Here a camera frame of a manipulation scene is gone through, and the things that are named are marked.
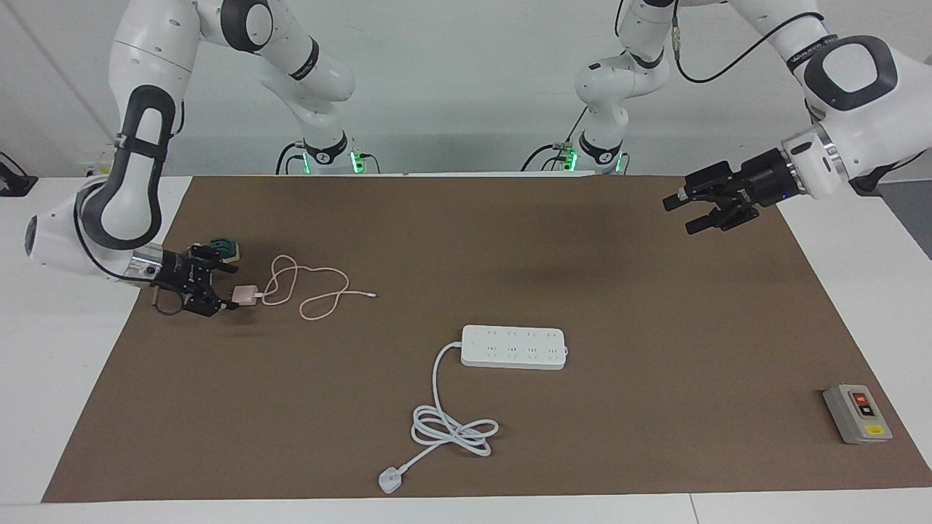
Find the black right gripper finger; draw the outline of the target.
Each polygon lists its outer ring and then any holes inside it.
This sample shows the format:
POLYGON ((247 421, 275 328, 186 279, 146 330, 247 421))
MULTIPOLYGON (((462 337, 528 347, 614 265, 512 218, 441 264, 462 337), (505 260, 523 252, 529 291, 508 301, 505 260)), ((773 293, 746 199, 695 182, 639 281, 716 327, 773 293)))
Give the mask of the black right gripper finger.
POLYGON ((202 290, 183 295, 183 311, 195 313, 202 317, 213 317, 220 311, 235 311, 240 307, 234 301, 220 298, 213 290, 202 290))
POLYGON ((189 248, 189 257, 197 260, 206 271, 235 274, 239 268, 226 261, 227 255, 233 255, 231 249, 227 247, 216 249, 209 245, 191 245, 189 248))

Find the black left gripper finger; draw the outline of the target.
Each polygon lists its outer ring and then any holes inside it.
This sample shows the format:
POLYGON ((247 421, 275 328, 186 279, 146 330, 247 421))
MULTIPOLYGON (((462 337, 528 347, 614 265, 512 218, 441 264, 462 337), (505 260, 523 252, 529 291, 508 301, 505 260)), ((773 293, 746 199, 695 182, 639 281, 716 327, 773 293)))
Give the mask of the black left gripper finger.
POLYGON ((711 202, 719 212, 731 212, 740 208, 740 189, 736 174, 729 162, 717 162, 690 173, 684 186, 663 199, 663 209, 671 212, 689 202, 711 202))
POLYGON ((697 234, 706 229, 727 231, 748 223, 758 218, 759 215, 760 211, 755 206, 729 207, 724 210, 716 208, 708 215, 686 222, 685 230, 688 234, 697 234))

